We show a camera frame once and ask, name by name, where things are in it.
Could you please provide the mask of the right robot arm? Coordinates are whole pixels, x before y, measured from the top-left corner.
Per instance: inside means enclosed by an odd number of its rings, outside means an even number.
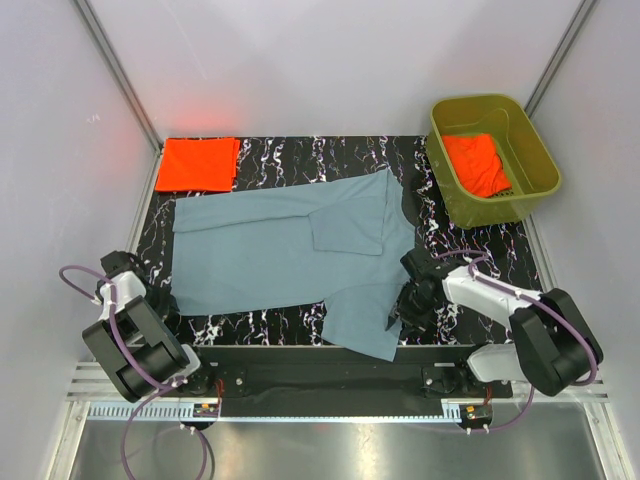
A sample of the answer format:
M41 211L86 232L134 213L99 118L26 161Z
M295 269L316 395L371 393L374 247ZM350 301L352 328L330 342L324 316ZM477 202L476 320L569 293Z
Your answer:
M410 250L401 259L409 280L388 324L421 330L442 302L502 324L511 334L510 343L481 346L454 371L455 387L466 396L497 381L527 382L549 397L593 383L603 351L571 295L559 288L539 292L494 279L479 270L487 258L476 250L437 256L422 248Z

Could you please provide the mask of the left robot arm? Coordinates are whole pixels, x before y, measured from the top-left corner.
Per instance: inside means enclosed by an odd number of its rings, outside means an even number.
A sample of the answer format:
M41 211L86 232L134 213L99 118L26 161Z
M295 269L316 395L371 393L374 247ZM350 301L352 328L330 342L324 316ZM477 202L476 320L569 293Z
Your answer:
M166 325L179 313L171 290L152 285L145 265L130 252L113 251L101 266L109 280L97 282L102 312L82 338L118 393L134 403L178 379L193 395L208 394L216 372Z

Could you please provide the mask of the grey-blue t-shirt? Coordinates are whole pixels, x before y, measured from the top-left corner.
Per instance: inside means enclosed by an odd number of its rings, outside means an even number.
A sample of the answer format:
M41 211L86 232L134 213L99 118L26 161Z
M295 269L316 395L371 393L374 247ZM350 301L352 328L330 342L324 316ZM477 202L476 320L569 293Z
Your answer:
M173 221L171 288L187 316L323 303L322 338L383 361L415 229L387 169L306 185L183 198Z

